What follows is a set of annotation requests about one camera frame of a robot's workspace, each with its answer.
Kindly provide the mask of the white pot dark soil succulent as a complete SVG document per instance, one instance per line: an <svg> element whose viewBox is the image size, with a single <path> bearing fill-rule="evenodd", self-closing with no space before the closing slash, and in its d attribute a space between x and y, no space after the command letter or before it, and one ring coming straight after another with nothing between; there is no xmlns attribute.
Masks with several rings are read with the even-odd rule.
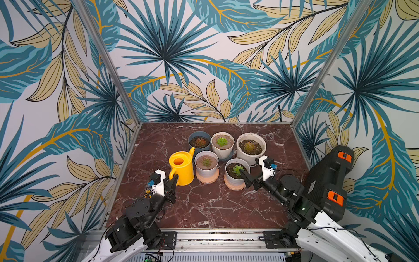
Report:
<svg viewBox="0 0 419 262"><path fill-rule="evenodd" d="M229 189L241 191L246 187L241 171L251 172L251 168L245 160L232 158L226 163L224 182Z"/></svg>

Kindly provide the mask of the yellow watering can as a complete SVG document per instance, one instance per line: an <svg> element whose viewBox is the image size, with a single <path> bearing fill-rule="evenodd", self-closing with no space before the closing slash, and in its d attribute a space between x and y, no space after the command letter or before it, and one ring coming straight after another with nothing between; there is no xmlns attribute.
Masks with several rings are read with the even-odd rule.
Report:
<svg viewBox="0 0 419 262"><path fill-rule="evenodd" d="M191 147L189 151L178 151L169 157L171 171L169 180L178 175L177 185L187 186L193 182L195 175L193 169L193 156L195 148Z"/></svg>

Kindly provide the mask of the large white round pot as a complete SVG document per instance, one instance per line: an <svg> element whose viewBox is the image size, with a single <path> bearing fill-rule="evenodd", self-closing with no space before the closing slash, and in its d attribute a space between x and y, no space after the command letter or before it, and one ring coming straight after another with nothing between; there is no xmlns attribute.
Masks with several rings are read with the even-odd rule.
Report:
<svg viewBox="0 0 419 262"><path fill-rule="evenodd" d="M251 167L258 165L256 159L263 156L267 148L265 140L254 133L240 135L236 141L236 146L236 157L244 160Z"/></svg>

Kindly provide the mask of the white pot pink soil succulent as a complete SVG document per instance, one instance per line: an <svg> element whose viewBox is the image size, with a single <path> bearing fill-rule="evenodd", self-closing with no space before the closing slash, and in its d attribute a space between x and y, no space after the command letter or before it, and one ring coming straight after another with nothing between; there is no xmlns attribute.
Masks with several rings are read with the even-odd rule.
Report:
<svg viewBox="0 0 419 262"><path fill-rule="evenodd" d="M195 157L196 177L204 184L214 183L219 177L219 158L212 151L202 151Z"/></svg>

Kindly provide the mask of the white ribbed pot green succulent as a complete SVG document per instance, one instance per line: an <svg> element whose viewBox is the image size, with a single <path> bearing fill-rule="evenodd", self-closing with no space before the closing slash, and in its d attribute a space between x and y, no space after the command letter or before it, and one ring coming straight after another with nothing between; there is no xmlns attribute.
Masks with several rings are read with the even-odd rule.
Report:
<svg viewBox="0 0 419 262"><path fill-rule="evenodd" d="M221 161L227 161L232 157L234 144L233 136L227 132L218 132L211 139L212 150Z"/></svg>

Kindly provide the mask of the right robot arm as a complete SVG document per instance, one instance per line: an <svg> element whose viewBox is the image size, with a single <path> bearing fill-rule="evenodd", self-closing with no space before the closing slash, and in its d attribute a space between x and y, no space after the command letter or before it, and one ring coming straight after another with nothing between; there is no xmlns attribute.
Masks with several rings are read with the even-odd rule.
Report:
<svg viewBox="0 0 419 262"><path fill-rule="evenodd" d="M364 242L357 231L339 224L347 207L344 178L352 170L355 153L337 146L311 168L304 186L291 175L275 178L278 168L272 158L256 162L261 174L240 173L247 188L263 188L287 209L288 222L279 231L260 237L267 248L300 248L328 262L401 262L394 253L385 253Z"/></svg>

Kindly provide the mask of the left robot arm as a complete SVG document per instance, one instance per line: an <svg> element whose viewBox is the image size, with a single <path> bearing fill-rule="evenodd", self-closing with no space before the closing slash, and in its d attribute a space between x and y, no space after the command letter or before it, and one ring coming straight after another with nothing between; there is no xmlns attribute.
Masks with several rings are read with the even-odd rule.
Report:
<svg viewBox="0 0 419 262"><path fill-rule="evenodd" d="M156 170L147 189L151 192L126 207L124 214L109 227L97 247L86 255L84 262L125 262L149 248L161 247L163 233L156 219L167 203L176 203L179 176Z"/></svg>

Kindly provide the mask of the blue pot red succulent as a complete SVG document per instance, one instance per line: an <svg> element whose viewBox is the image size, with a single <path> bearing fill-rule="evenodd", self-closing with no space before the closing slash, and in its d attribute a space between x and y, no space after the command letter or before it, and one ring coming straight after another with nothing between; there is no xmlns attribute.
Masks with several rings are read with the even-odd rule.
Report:
<svg viewBox="0 0 419 262"><path fill-rule="evenodd" d="M210 151L211 147L211 137L209 134L203 131L197 131L190 135L188 139L189 145L195 148L194 155L202 151Z"/></svg>

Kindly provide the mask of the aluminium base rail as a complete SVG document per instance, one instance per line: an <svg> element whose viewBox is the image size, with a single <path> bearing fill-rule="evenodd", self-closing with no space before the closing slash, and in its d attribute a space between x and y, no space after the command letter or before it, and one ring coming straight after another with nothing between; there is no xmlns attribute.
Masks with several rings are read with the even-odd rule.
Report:
<svg viewBox="0 0 419 262"><path fill-rule="evenodd" d="M156 247L145 247L144 252L291 252L301 247L266 244L264 232L273 234L279 229L262 228L162 228L163 236Z"/></svg>

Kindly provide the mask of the left metal frame post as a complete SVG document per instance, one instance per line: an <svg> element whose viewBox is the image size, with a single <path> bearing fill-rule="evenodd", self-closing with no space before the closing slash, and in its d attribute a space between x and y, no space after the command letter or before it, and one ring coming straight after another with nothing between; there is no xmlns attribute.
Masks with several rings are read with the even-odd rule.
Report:
<svg viewBox="0 0 419 262"><path fill-rule="evenodd" d="M120 76L115 68L115 65L112 62L112 59L105 46L105 43L99 33L99 28L97 28L94 23L94 19L88 10L87 4L85 3L85 1L82 0L75 0L73 1L73 3L75 5L75 8L78 10L80 18L86 26L86 29L88 30L94 44L96 45L98 53L103 59L104 65L107 68L108 73L110 74L113 82L115 83L116 88L121 95L122 101L125 103L127 110L135 123L135 126L139 128L141 126L141 121L137 117L136 111L134 110L129 100L128 94L123 86L123 82L120 79Z"/></svg>

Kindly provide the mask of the metal frame post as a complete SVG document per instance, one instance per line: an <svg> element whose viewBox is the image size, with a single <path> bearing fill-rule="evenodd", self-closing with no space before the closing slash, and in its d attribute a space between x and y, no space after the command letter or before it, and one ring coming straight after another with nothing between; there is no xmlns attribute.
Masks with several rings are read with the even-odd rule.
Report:
<svg viewBox="0 0 419 262"><path fill-rule="evenodd" d="M128 94L123 86L123 82L120 79L120 76L115 68L115 65L112 62L112 59L105 46L105 43L99 33L99 28L97 28L94 23L94 19L88 10L87 4L85 3L85 1L82 0L75 0L73 1L73 3L75 5L75 8L78 10L80 18L86 26L86 29L88 30L94 44L96 45L98 53L103 59L104 65L107 68L108 73L110 74L113 82L115 83L116 88L121 95L122 101L125 103L127 110L135 123L135 126L139 128L141 126L141 121L137 117L136 111L134 110L129 100Z"/></svg>
<svg viewBox="0 0 419 262"><path fill-rule="evenodd" d="M363 14L367 11L370 4L373 1L360 1L359 5L356 6L353 15L348 19L348 24L343 28L342 35L337 39L336 44L331 50L327 60L325 61L319 75L316 77L311 89L307 92L304 101L301 103L299 110L291 123L291 127L295 129L301 122L304 112L308 109L310 102L316 95L320 85L326 77L328 71L333 66L335 60L338 58L346 43L351 38L353 31L356 29L358 23L361 21Z"/></svg>

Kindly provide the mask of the right metal frame post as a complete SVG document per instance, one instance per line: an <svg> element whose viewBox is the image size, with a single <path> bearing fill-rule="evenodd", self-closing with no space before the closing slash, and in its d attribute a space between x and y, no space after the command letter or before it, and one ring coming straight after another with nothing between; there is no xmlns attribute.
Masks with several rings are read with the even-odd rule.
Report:
<svg viewBox="0 0 419 262"><path fill-rule="evenodd" d="M367 11L370 4L373 1L360 1L359 5L356 6L353 15L348 19L348 24L343 28L342 35L337 39L336 44L331 50L327 60L325 61L319 75L316 77L311 89L307 92L304 101L301 103L299 110L291 123L291 127L295 129L301 122L304 112L308 109L310 102L316 95L320 85L326 77L328 71L333 66L335 60L338 58L346 43L351 38L353 31L356 29L358 23L361 21L363 14Z"/></svg>

